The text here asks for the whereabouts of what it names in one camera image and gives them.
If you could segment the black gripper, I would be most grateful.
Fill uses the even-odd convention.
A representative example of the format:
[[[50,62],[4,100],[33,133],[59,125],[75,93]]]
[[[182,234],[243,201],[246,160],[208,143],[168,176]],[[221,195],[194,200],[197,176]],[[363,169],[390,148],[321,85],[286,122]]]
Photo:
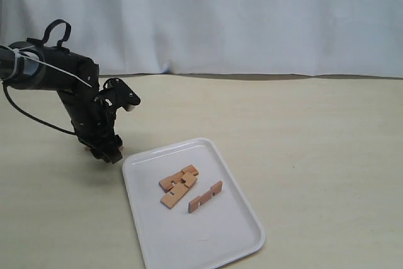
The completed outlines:
[[[95,159],[115,164],[122,160],[122,140],[114,130],[116,112],[105,107],[98,93],[85,100],[71,91],[57,92],[78,141],[92,147],[91,154]]]

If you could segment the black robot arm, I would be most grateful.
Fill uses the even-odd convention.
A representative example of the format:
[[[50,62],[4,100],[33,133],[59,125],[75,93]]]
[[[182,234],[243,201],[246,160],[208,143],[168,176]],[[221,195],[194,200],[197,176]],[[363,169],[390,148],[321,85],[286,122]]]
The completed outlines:
[[[99,84],[99,66],[89,57],[59,47],[16,42],[1,47],[1,83],[9,104],[26,117],[74,136],[96,159],[117,163],[123,141],[115,132],[119,108],[130,107],[130,89],[118,78]],[[53,91],[71,123],[63,129],[19,107],[9,89]]]

